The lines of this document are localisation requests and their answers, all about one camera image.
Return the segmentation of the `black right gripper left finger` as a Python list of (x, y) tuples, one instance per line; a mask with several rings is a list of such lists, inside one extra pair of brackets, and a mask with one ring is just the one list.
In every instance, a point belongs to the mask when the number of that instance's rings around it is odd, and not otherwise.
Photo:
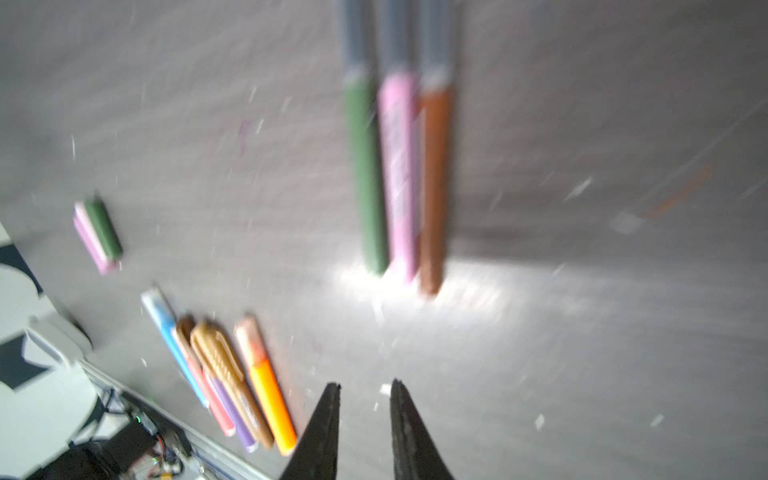
[(336, 478), (340, 393), (341, 386), (338, 383), (331, 382), (326, 385), (280, 480)]

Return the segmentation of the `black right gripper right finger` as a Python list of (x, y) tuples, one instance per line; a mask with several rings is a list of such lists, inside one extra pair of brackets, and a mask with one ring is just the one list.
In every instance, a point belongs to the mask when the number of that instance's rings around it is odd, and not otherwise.
[(391, 385), (390, 420), (395, 479), (454, 479), (399, 379)]

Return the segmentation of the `pink fountain pen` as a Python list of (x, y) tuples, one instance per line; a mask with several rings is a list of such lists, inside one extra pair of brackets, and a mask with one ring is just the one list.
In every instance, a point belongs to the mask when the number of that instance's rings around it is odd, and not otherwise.
[(417, 271), (414, 121), (417, 80), (412, 61), (412, 3), (376, 1), (380, 85), (377, 92), (390, 270), (404, 284)]

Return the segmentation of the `green fountain pen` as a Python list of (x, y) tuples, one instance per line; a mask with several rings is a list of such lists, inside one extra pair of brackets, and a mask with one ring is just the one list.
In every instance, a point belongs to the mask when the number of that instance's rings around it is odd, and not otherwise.
[(389, 266), (389, 247), (366, 5), (363, 1), (337, 1), (335, 12), (364, 261), (372, 274), (381, 276)]

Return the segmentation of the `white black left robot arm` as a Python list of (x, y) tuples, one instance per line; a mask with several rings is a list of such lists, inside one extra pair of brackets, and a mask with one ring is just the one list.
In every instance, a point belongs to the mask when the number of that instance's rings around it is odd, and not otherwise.
[(161, 445), (161, 456), (173, 448), (176, 456), (189, 456), (191, 444), (175, 428), (162, 429), (149, 417), (131, 418), (107, 440), (71, 443), (57, 457), (35, 467), (25, 479), (118, 479), (142, 457)]

